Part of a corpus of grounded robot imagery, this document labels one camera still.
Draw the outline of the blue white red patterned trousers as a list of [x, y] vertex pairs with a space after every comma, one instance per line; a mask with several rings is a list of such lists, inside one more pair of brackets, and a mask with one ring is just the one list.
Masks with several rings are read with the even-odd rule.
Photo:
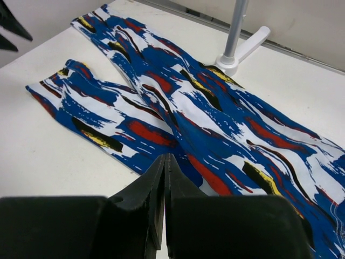
[[172, 153], [202, 191], [285, 197], [314, 258], [344, 258], [344, 149], [213, 65], [103, 5], [71, 25], [127, 81], [70, 59], [26, 90], [61, 125], [138, 174]]

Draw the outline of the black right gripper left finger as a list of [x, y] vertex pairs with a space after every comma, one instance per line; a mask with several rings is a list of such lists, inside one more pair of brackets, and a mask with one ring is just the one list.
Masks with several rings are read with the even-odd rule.
[[109, 198], [111, 258], [155, 258], [161, 249], [164, 162], [158, 156], [144, 174]]

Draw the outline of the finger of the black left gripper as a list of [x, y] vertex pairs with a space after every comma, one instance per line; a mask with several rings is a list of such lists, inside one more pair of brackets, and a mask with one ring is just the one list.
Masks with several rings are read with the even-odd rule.
[[4, 2], [1, 2], [1, 27], [26, 40], [32, 41], [33, 38], [21, 23], [14, 17]]
[[2, 35], [0, 35], [0, 50], [18, 52], [17, 47]]

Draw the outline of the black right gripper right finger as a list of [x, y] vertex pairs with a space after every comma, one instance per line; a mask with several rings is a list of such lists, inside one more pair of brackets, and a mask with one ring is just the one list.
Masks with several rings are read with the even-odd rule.
[[173, 154], [164, 162], [165, 230], [169, 258], [186, 258], [192, 230], [192, 210], [189, 207], [204, 194], [180, 169]]

